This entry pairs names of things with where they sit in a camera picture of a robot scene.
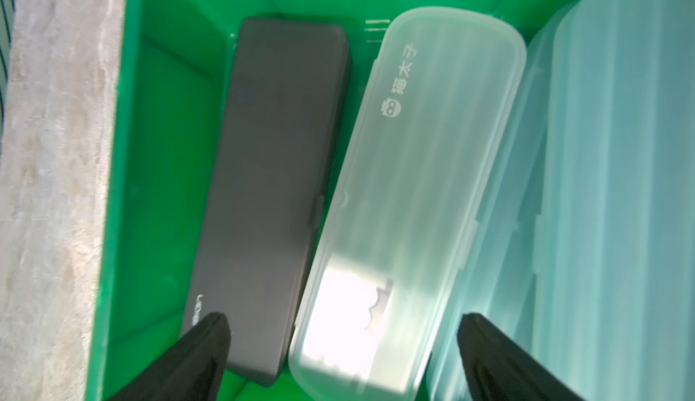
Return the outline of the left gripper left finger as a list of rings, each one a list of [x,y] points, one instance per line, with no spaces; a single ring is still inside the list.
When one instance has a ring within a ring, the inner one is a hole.
[[[219,394],[231,332],[221,312],[207,314],[112,400],[215,400]]]

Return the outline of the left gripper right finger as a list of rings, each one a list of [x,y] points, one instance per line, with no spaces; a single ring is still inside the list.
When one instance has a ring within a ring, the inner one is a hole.
[[[479,313],[463,315],[457,343],[473,400],[580,399]]]

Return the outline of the light blue pencil case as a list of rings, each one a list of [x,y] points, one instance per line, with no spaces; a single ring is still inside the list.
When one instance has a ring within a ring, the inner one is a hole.
[[[434,342],[425,384],[432,400],[471,395],[456,333],[463,315],[485,316],[524,350],[531,349],[536,274],[536,220],[541,210],[553,44],[567,4],[528,46],[528,60],[490,172],[472,250]]]

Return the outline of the black pencil case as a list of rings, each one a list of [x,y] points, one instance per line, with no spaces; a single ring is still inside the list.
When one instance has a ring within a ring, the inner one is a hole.
[[[228,83],[182,329],[226,316],[226,368],[269,387],[315,253],[352,56],[337,24],[248,17]]]

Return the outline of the frosted clear pencil case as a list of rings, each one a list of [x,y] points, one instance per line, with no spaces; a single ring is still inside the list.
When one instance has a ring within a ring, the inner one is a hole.
[[[427,7],[383,37],[291,341],[316,400],[412,400],[527,60],[495,17]]]

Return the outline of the green storage tray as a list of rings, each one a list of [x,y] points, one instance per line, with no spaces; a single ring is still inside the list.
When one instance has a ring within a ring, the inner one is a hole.
[[[249,16],[343,26],[353,66],[331,176],[340,174],[388,23],[464,8],[531,39],[573,0],[126,0],[110,185],[85,397],[103,400],[177,341],[236,35]]]

